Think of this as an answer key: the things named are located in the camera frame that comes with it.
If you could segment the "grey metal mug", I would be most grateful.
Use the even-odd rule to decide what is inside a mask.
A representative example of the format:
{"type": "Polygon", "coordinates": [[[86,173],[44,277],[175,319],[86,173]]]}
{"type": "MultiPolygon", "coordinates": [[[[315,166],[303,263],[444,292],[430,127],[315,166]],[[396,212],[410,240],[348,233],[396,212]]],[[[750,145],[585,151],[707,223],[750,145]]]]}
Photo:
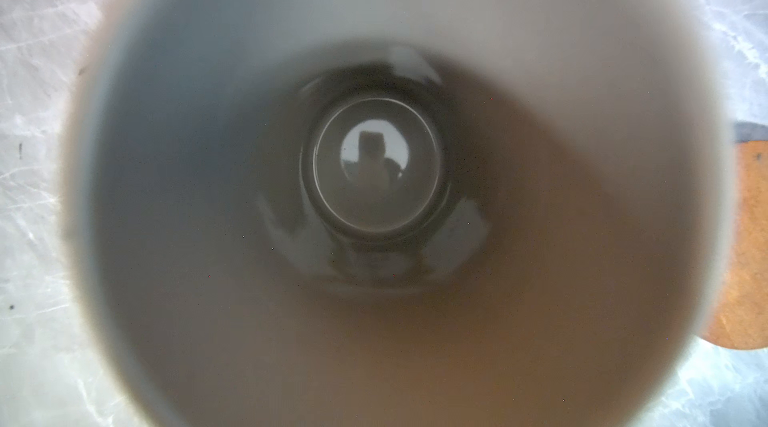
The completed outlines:
{"type": "Polygon", "coordinates": [[[623,426],[708,319],[730,144],[688,0],[114,0],[64,233],[159,426],[623,426]]]}

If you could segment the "light brown wooden round coaster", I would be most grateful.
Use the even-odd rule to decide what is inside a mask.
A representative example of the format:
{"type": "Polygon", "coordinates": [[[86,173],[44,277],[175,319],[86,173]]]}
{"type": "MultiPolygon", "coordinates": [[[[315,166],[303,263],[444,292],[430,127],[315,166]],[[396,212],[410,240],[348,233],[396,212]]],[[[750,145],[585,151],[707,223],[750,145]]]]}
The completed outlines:
{"type": "Polygon", "coordinates": [[[767,346],[767,143],[736,149],[738,204],[730,263],[702,338],[716,346],[767,346]]]}

